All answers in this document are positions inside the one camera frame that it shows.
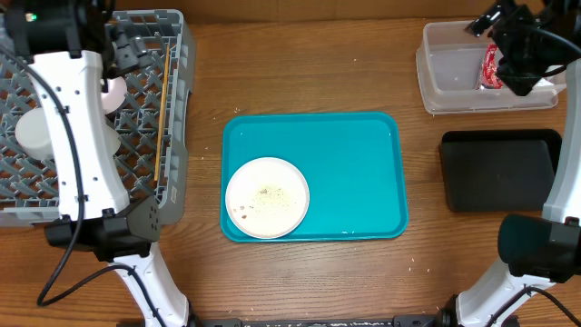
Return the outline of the red sauce packet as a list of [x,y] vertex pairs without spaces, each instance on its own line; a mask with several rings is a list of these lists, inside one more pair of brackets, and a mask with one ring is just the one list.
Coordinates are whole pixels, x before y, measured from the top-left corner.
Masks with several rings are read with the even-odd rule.
[[484,53],[478,70],[477,89],[500,89],[503,82],[497,77],[499,61],[503,58],[502,53],[495,44],[489,44]]

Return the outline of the white cup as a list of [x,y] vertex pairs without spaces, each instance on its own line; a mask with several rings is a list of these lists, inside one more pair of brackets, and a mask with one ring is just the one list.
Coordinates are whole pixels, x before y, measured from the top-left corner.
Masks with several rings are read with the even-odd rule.
[[104,135],[106,141],[106,148],[108,154],[113,156],[117,153],[121,146],[121,141],[119,139],[119,134],[108,124],[104,127]]

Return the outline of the small white bowl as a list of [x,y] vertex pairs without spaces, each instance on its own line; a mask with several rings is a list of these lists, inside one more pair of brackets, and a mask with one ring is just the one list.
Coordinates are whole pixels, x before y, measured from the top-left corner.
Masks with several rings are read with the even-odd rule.
[[111,114],[123,106],[125,94],[127,93],[127,84],[123,77],[116,77],[107,80],[108,90],[101,93],[103,111],[105,114]]

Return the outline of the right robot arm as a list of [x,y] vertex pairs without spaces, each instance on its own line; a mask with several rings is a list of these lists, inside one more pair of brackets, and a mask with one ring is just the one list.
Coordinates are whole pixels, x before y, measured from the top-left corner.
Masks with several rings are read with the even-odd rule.
[[503,57],[497,77],[518,96],[537,82],[566,75],[566,127],[556,177],[539,217],[507,215],[500,225],[498,259],[468,290],[439,310],[435,326],[518,324],[515,311],[540,294],[574,325],[580,323],[549,288],[580,273],[580,4],[546,1],[532,13],[514,0],[498,0],[470,23],[487,33]]

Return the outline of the grey metal bowl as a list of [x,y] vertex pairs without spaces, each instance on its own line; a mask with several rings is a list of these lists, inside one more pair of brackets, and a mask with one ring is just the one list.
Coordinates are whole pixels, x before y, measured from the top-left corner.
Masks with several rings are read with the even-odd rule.
[[35,160],[52,160],[54,152],[42,108],[23,114],[15,128],[15,138],[25,153]]

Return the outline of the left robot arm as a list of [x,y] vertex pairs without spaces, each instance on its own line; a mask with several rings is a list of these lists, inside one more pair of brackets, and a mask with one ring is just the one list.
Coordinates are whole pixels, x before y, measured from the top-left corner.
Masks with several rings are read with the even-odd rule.
[[196,317],[159,247],[161,210],[131,200],[113,159],[102,96],[111,80],[150,64],[147,47],[112,24],[105,1],[14,1],[4,55],[32,78],[58,179],[59,218],[46,240],[66,254],[91,252],[117,272],[147,326],[192,326]]

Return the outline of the wooden chopstick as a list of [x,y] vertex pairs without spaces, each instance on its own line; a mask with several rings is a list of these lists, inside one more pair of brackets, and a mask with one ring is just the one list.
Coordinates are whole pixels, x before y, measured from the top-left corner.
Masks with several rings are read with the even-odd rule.
[[161,165],[161,155],[162,155],[162,138],[165,129],[165,111],[166,111],[166,103],[167,103],[167,87],[169,82],[169,68],[170,68],[170,58],[171,54],[171,47],[168,43],[166,45],[166,54],[164,60],[164,69],[163,69],[163,80],[162,80],[162,97],[161,97],[161,104],[159,110],[159,119],[158,119],[158,133],[157,133],[157,143],[156,143],[156,154],[155,154],[155,170],[153,180],[157,182],[160,176],[160,165]]

